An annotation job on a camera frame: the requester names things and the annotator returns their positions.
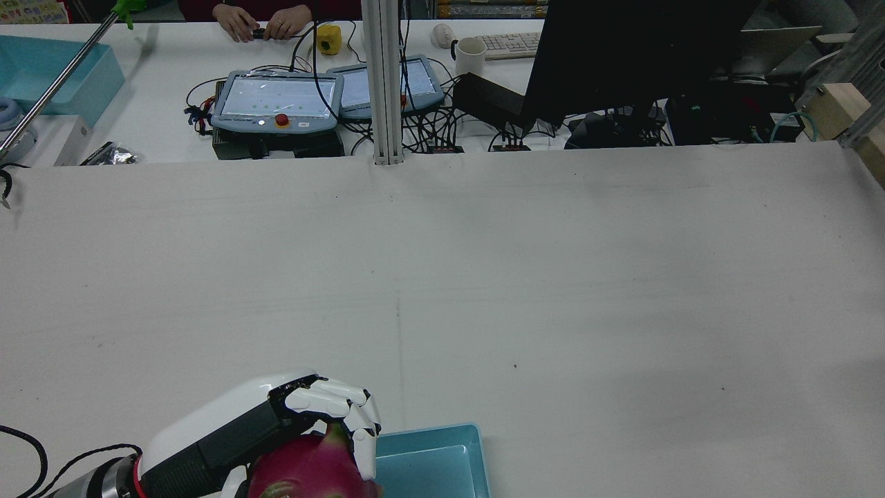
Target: pink dragon fruit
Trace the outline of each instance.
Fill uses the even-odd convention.
[[[339,424],[326,435],[305,434],[260,456],[247,498],[382,498],[383,489],[364,481]]]

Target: blue container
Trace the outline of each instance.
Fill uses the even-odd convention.
[[[0,97],[17,100],[26,113],[82,47],[79,42],[0,35]],[[41,114],[79,114],[95,126],[125,80],[111,47],[99,43]]]
[[[490,498],[475,424],[382,432],[375,456],[385,498]]]

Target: red ring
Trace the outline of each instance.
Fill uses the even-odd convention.
[[[135,492],[138,494],[139,498],[148,498],[144,494],[144,490],[142,489],[142,483],[138,480],[138,463],[140,463],[142,458],[139,456],[137,460],[135,460],[135,465],[132,466],[132,481],[135,482]]]

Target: desk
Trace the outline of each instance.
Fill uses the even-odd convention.
[[[408,52],[435,58],[454,73],[454,62],[449,51],[439,49],[430,42],[429,33],[437,22],[411,22]],[[339,24],[346,40],[353,27],[349,22]],[[361,24],[358,23],[352,44],[365,60]],[[488,21],[453,20],[450,24],[459,36],[489,31]],[[492,25],[501,33],[540,31],[543,21],[496,20]],[[0,26],[0,34],[86,41],[95,29],[95,25]],[[295,41],[234,43],[216,23],[142,23],[136,24],[133,31],[117,24],[111,27],[102,43],[113,48],[126,76],[126,83],[96,123],[88,150],[91,152],[107,141],[115,141],[138,153],[144,162],[165,163],[216,159],[212,139],[195,133],[188,124],[187,115],[182,112],[185,108],[184,98],[192,87],[211,78],[225,77],[234,70],[266,64],[288,66],[295,46]],[[308,46],[308,42],[303,43],[299,54],[306,55]],[[320,71],[357,62],[357,58],[344,48],[335,56],[318,55]],[[486,77],[524,93],[531,66],[532,59],[490,61],[486,65]],[[449,79],[439,65],[433,63],[433,67],[441,82]],[[191,103],[199,104],[212,95],[214,87],[204,85],[195,91]],[[495,134],[484,124],[476,122],[468,122],[459,130],[460,135],[473,137],[462,141],[468,151],[485,151]],[[356,138],[346,133],[342,138],[349,152]],[[551,142],[544,136],[531,136],[527,143],[533,148],[547,149],[552,145],[552,148],[561,149],[566,138],[562,136]],[[358,153],[371,155],[371,145],[364,143]]]
[[[0,413],[50,474],[312,366],[477,423],[496,498],[885,495],[885,192],[836,143],[13,173]]]

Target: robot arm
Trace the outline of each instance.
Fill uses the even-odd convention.
[[[164,429],[140,458],[111,460],[48,498],[198,498],[238,486],[244,465],[318,421],[345,427],[360,475],[373,479],[379,420],[367,390],[314,370],[255,378]]]

